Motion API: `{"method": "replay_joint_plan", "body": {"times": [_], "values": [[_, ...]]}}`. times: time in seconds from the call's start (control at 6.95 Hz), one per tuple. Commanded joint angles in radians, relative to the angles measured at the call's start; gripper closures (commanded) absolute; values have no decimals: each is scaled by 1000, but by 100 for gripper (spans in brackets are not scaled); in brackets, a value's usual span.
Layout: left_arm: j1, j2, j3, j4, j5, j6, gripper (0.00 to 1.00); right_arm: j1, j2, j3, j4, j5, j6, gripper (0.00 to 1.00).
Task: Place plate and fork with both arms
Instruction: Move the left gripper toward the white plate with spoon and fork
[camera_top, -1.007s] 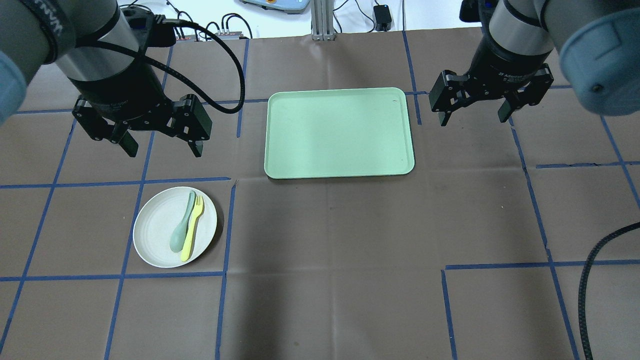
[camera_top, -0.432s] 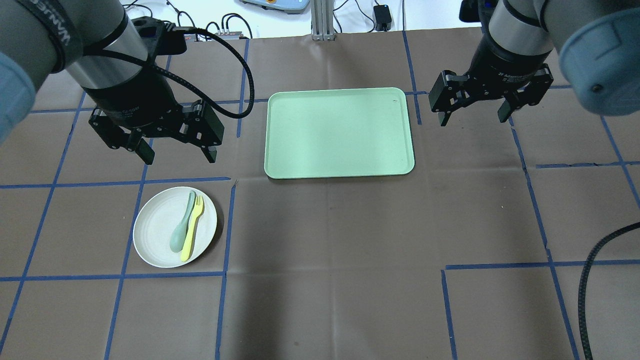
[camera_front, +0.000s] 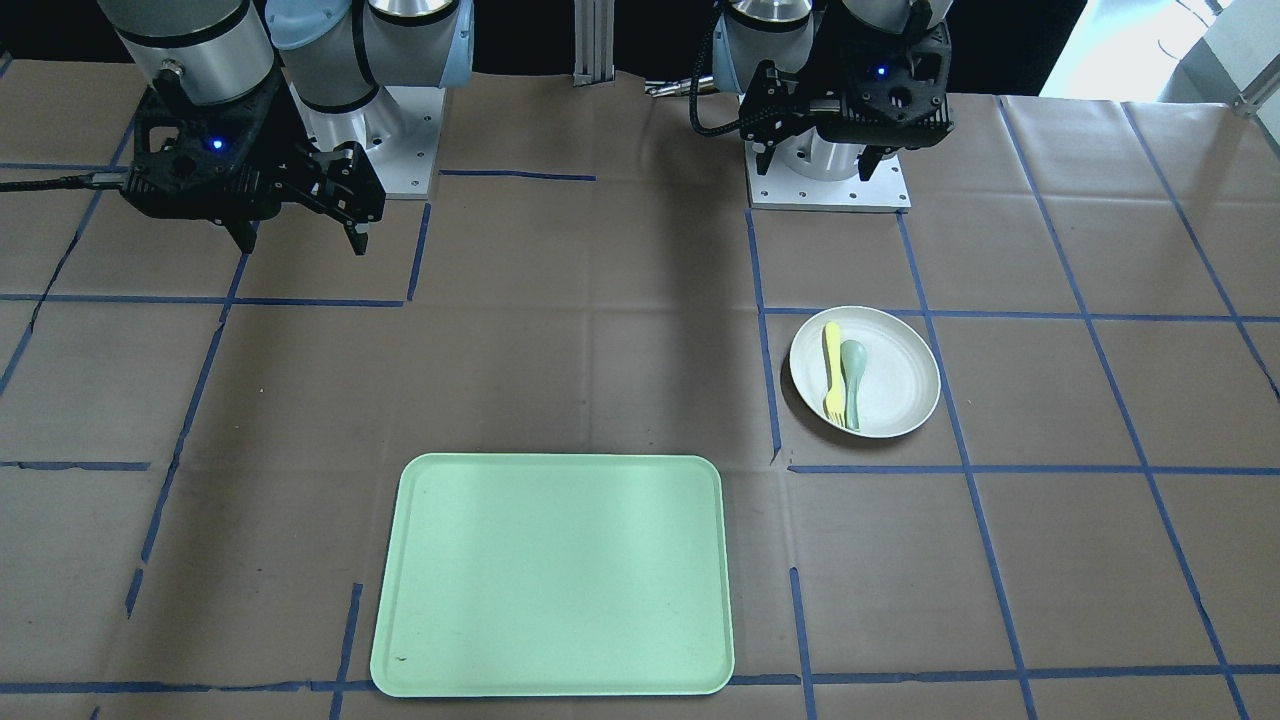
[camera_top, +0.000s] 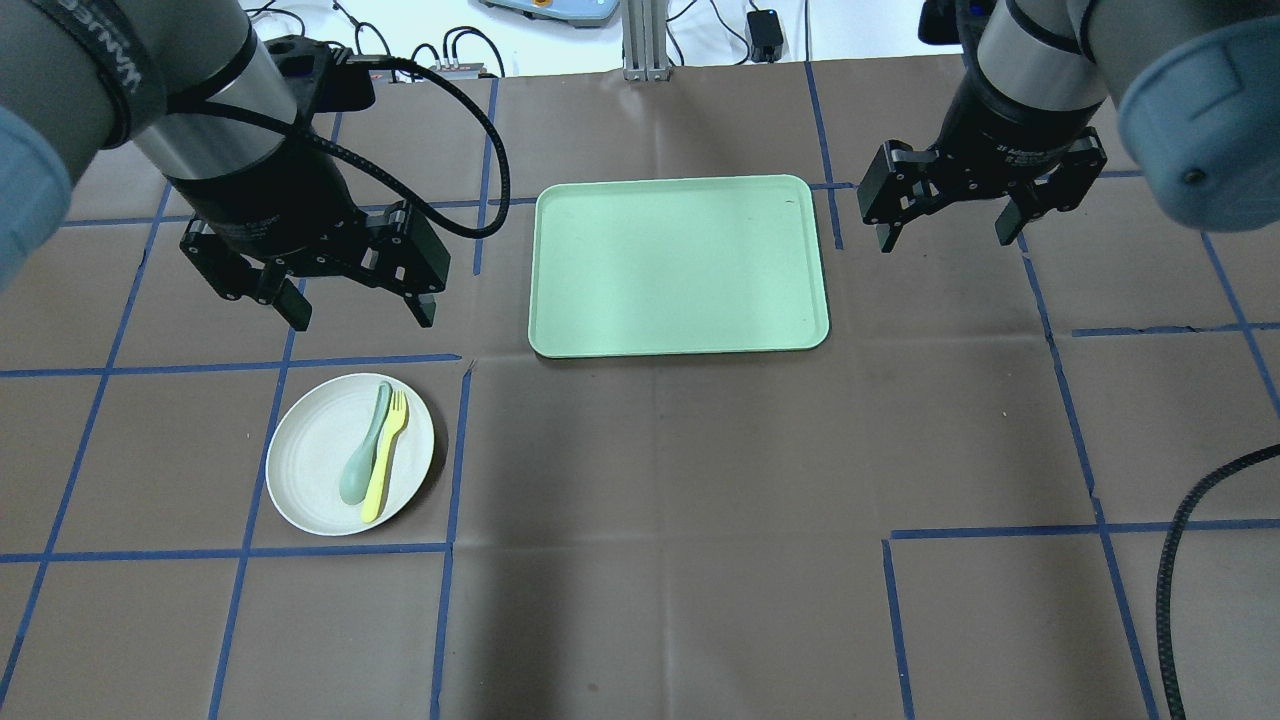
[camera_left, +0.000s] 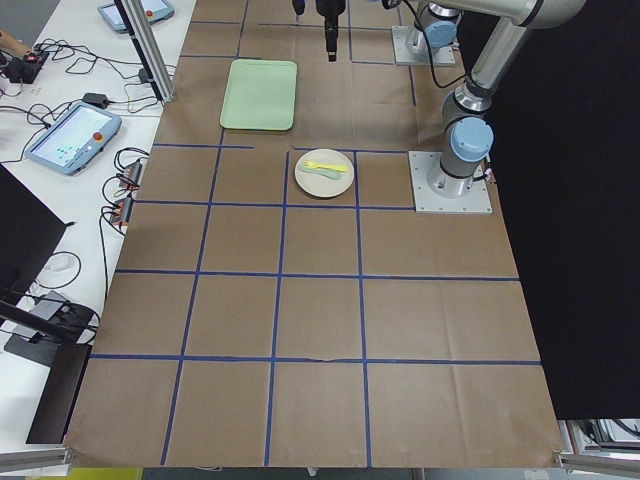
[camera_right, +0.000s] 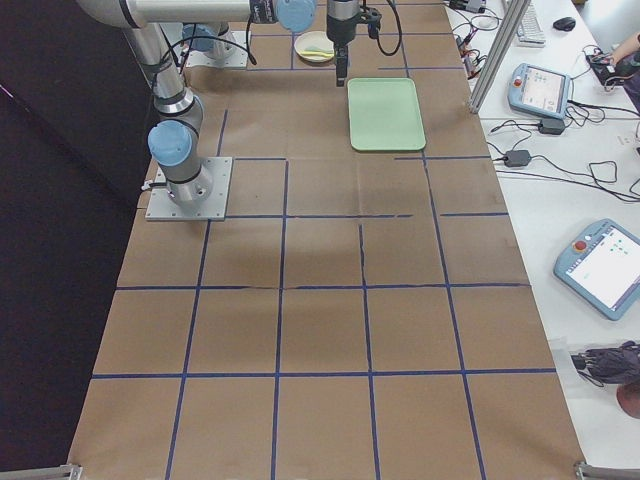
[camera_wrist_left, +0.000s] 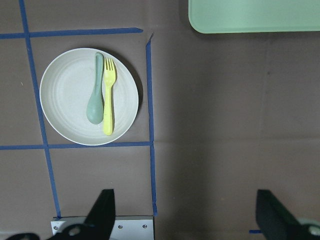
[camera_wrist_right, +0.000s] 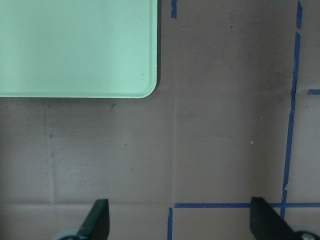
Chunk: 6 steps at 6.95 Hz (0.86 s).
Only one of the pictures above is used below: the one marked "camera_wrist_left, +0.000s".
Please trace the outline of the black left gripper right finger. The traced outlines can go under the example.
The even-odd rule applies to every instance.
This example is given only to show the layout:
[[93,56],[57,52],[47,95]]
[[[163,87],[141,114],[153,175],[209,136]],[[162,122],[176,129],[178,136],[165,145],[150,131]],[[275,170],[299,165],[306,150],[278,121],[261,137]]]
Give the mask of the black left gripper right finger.
[[267,240],[318,240],[320,238],[318,223],[298,221],[267,189],[257,191],[255,220]]

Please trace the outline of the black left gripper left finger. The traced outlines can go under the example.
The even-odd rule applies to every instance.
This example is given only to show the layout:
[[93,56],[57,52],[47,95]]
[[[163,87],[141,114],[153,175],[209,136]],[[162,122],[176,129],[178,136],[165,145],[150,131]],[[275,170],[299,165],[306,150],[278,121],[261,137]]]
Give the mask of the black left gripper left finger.
[[83,223],[65,227],[52,240],[108,240],[115,224],[115,193],[104,189]]

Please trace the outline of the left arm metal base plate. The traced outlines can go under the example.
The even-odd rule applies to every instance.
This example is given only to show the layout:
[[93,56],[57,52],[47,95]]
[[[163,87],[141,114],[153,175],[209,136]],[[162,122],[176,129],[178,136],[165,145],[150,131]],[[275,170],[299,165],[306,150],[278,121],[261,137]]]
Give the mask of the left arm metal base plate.
[[[52,234],[61,233],[70,225],[82,224],[84,216],[62,217],[51,221]],[[154,240],[154,218],[152,216],[116,216],[110,240]]]

